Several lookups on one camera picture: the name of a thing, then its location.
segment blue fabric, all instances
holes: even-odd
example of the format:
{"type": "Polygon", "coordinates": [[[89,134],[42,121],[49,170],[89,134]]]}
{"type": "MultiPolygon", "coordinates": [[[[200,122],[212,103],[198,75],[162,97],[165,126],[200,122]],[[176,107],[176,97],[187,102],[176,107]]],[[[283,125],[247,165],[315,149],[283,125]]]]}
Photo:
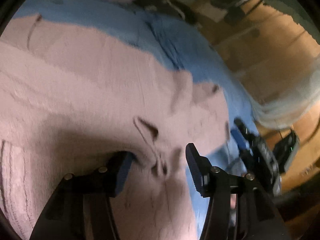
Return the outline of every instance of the blue fabric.
{"type": "MultiPolygon", "coordinates": [[[[23,17],[39,13],[52,22],[72,23],[95,27],[120,40],[152,53],[170,70],[185,69],[192,73],[193,81],[211,81],[219,84],[228,105],[230,128],[240,117],[254,133],[258,133],[252,120],[252,109],[241,84],[232,76],[218,53],[192,26],[168,16],[153,14],[132,7],[129,10],[99,0],[27,0],[14,16],[23,17]]],[[[245,171],[242,162],[228,165],[238,158],[237,144],[231,138],[217,152],[209,155],[212,165],[240,175],[245,171]]],[[[200,236],[209,199],[203,199],[186,169],[190,196],[196,214],[200,236]]]]}

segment wrinkled blue cloth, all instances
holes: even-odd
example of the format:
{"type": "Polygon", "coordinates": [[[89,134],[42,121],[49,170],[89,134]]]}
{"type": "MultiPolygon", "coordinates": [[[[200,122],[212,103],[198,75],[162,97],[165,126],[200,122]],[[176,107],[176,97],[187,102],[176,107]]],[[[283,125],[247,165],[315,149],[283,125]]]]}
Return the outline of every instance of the wrinkled blue cloth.
{"type": "MultiPolygon", "coordinates": [[[[185,22],[135,7],[126,10],[99,0],[27,0],[14,17],[37,13],[52,22],[95,27],[127,44],[152,53],[170,70],[190,71],[195,83],[209,81],[219,84],[224,90],[231,128],[233,120],[240,117],[252,132],[258,133],[246,91],[207,40],[185,22]]],[[[236,142],[231,138],[208,158],[212,165],[240,175],[245,171],[241,161],[229,167],[238,156],[236,142]]],[[[200,236],[209,199],[203,199],[196,192],[189,168],[186,168],[186,175],[200,236]]]]}

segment silver bolt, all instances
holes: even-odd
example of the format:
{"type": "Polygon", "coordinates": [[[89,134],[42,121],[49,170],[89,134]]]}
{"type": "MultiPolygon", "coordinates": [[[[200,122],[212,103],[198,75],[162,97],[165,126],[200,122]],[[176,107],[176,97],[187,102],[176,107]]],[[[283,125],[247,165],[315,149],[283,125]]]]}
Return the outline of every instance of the silver bolt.
{"type": "Polygon", "coordinates": [[[247,174],[245,175],[245,177],[246,177],[248,180],[254,180],[254,175],[251,174],[251,173],[247,173],[247,174]]]}
{"type": "Polygon", "coordinates": [[[64,177],[63,177],[63,178],[64,178],[65,180],[72,179],[72,178],[73,178],[73,174],[68,173],[68,174],[64,175],[64,177]]]}
{"type": "Polygon", "coordinates": [[[107,170],[108,170],[108,168],[107,168],[106,166],[102,166],[102,167],[100,167],[100,168],[98,169],[98,171],[99,171],[100,173],[105,173],[105,172],[107,172],[107,170]]]}
{"type": "Polygon", "coordinates": [[[212,166],[211,167],[211,171],[214,172],[214,173],[218,173],[218,172],[220,172],[220,168],[217,167],[217,166],[212,166]]]}

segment screw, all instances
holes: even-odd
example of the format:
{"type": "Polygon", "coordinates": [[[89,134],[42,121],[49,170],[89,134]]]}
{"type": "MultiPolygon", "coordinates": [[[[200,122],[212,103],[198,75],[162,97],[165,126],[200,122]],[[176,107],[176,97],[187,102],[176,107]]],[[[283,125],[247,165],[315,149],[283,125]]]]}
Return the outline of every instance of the screw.
{"type": "Polygon", "coordinates": [[[211,171],[214,172],[214,173],[218,173],[218,172],[220,172],[220,168],[217,167],[217,166],[212,166],[211,167],[211,171]]]}
{"type": "Polygon", "coordinates": [[[64,178],[65,180],[72,179],[72,178],[73,178],[73,174],[72,174],[72,173],[68,173],[68,174],[64,175],[63,178],[64,178]]]}
{"type": "Polygon", "coordinates": [[[100,167],[100,168],[98,169],[98,171],[99,171],[100,173],[105,173],[105,172],[107,172],[107,170],[108,170],[108,168],[107,168],[106,166],[102,166],[102,167],[100,167]]]}
{"type": "Polygon", "coordinates": [[[251,173],[247,173],[245,176],[248,180],[254,180],[254,175],[251,173]]]}

